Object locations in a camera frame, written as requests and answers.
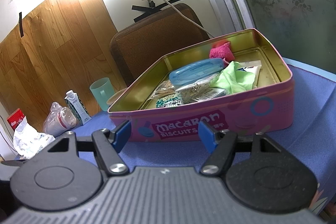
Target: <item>blue circle print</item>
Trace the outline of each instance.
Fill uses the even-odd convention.
[[[269,103],[268,110],[266,110],[265,112],[256,112],[254,108],[259,101],[267,101]],[[253,103],[251,104],[251,112],[255,116],[265,116],[267,114],[270,114],[270,112],[273,110],[273,107],[274,107],[274,102],[270,97],[260,97],[258,99],[255,99]]]
[[[152,131],[150,128],[148,128],[148,127],[140,127],[140,128],[138,128],[138,132],[139,132],[142,136],[147,137],[147,138],[152,138],[152,137],[154,137],[154,133],[153,133],[153,131]]]

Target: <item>circular pad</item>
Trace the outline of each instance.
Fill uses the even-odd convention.
[[[67,154],[36,155],[26,162],[11,177],[13,195],[39,211],[66,210],[90,199],[102,185],[99,169]]]
[[[284,169],[274,166],[266,166],[254,173],[255,181],[268,189],[283,189],[293,182],[292,174]]]
[[[241,203],[272,214],[307,208],[317,185],[307,167],[283,153],[260,153],[233,165],[226,173],[225,182]]]
[[[50,166],[39,170],[34,179],[36,184],[44,189],[60,189],[69,185],[74,177],[74,173],[69,168]]]

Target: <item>brown chair back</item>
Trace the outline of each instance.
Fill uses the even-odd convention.
[[[188,5],[179,3],[175,7],[201,25]],[[110,52],[126,85],[130,86],[163,55],[208,39],[205,31],[169,7],[118,32],[111,40]]]

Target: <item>wood grain panel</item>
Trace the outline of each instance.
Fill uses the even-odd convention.
[[[22,20],[22,27],[24,36],[21,39],[21,43],[24,46],[32,65],[34,66],[37,77],[39,77],[47,71],[39,50],[41,45],[38,44],[38,40],[33,39],[32,33],[29,29],[28,20],[26,18]]]
[[[6,74],[11,68],[11,59],[20,51],[19,38],[20,31],[16,26],[8,36],[0,43],[0,70]]]
[[[49,97],[53,100],[53,102],[58,102],[61,105],[63,105],[65,93],[61,94],[56,85],[50,84],[53,83],[53,79],[50,76],[49,72],[46,71],[45,73],[40,75],[35,81],[37,85],[42,86],[46,90],[46,92],[48,93]]]
[[[48,115],[51,98],[43,87],[36,85],[35,80],[38,76],[23,46],[21,51],[11,60],[11,63],[41,117]]]
[[[28,123],[34,126],[43,120],[43,117],[37,111],[37,106],[33,104],[28,96],[26,89],[23,87],[18,75],[14,68],[11,68],[5,75],[6,81],[8,81],[11,87],[14,89],[14,96],[17,100],[17,106],[11,111],[13,112],[18,107],[27,116]]]
[[[110,65],[110,68],[115,72],[113,77],[119,83],[118,90],[126,88],[125,81],[119,72],[116,62],[110,54],[110,41],[117,33],[117,29],[114,27],[104,2],[101,0],[79,0],[79,3],[106,61]]]
[[[0,43],[0,102],[8,113],[20,108],[39,132],[68,90],[94,115],[94,81],[109,77],[115,91],[126,87],[109,52],[116,29],[102,0],[45,0],[22,26],[22,38],[17,25]]]
[[[78,0],[56,0],[69,31],[76,51],[84,62],[102,54],[90,25]]]
[[[71,39],[56,0],[46,0],[45,7],[41,9],[41,17],[46,25],[45,30],[51,32],[49,37],[55,48]]]
[[[81,100],[91,102],[86,106],[89,114],[92,115],[98,110],[97,103],[90,92],[90,85],[94,82],[88,70],[85,69],[81,56],[76,51],[76,44],[71,39],[57,50],[58,56],[62,63],[71,68],[68,71],[70,78],[73,80],[73,91],[76,92]]]
[[[42,20],[41,14],[38,14],[29,22],[34,41],[40,45],[39,55],[42,57],[47,71],[61,94],[65,94],[73,85],[68,72],[57,55],[56,49],[51,47],[50,33],[47,31],[47,26]]]
[[[93,58],[85,64],[87,70],[89,71],[91,78],[94,81],[97,81],[103,77],[110,78],[114,90],[121,90],[119,82],[116,79],[114,72],[112,71],[109,63],[107,62],[105,55],[101,54],[96,58]]]
[[[7,82],[4,74],[0,70],[0,94],[1,102],[8,113],[13,112],[18,106],[16,97],[14,96],[13,89],[11,85]]]

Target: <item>barcode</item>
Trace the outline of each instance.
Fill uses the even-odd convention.
[[[197,102],[210,100],[220,93],[221,93],[221,91],[219,91],[218,89],[210,89],[210,90],[206,91],[205,93],[203,93],[202,95],[200,95],[199,97],[195,98],[194,100],[197,101]]]
[[[217,94],[218,94],[218,91],[211,90],[211,91],[207,92],[206,94],[203,94],[201,96],[201,98],[209,100],[209,99],[212,99],[213,97],[215,97]]]

